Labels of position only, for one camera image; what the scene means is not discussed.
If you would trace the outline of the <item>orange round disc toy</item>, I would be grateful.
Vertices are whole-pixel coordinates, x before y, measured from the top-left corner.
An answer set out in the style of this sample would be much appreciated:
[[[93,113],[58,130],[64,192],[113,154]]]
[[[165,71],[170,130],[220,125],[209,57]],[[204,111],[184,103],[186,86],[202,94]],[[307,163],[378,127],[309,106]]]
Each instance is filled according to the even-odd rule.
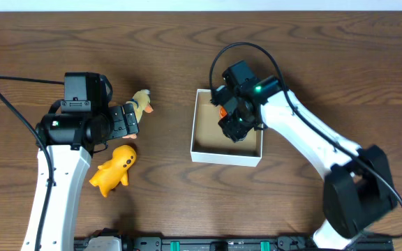
[[[219,109],[219,115],[221,118],[224,118],[225,116],[228,115],[228,113],[226,112],[226,110],[222,107]]]

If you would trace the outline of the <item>yellow plush duck toy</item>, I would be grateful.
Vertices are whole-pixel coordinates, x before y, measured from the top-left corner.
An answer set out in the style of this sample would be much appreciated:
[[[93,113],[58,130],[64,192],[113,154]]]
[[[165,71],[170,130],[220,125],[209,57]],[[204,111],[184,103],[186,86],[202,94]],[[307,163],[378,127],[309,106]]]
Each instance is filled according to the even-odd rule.
[[[151,106],[150,93],[151,91],[149,89],[142,89],[137,91],[134,96],[126,102],[126,104],[133,106],[137,123],[140,122],[144,112],[149,114],[154,110]]]

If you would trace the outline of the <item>orange rubber dog toy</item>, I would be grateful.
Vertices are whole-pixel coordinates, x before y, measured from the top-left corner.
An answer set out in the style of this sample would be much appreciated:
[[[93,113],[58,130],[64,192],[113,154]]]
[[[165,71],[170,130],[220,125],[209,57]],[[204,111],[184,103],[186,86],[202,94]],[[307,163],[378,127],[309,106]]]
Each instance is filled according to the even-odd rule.
[[[129,145],[117,147],[112,158],[98,166],[97,172],[89,180],[90,184],[98,187],[104,197],[108,197],[111,190],[119,184],[128,186],[128,170],[137,160],[137,153]]]

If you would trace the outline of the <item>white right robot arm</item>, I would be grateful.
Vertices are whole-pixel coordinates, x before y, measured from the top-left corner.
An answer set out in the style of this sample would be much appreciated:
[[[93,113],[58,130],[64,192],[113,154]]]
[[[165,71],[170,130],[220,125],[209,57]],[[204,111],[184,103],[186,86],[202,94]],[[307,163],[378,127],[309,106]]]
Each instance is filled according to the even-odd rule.
[[[275,76],[224,75],[211,90],[211,102],[225,110],[218,122],[234,142],[249,130],[269,128],[288,140],[324,181],[326,220],[312,237],[320,249],[343,250],[400,202],[385,152],[346,139],[305,108]]]

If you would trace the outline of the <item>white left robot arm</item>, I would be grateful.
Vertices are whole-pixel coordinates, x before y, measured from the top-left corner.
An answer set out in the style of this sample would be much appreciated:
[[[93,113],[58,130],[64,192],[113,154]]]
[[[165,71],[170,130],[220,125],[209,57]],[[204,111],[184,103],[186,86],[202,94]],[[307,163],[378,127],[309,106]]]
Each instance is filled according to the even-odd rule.
[[[33,129],[38,181],[23,250],[73,250],[82,185],[94,147],[137,133],[131,104],[58,100]]]

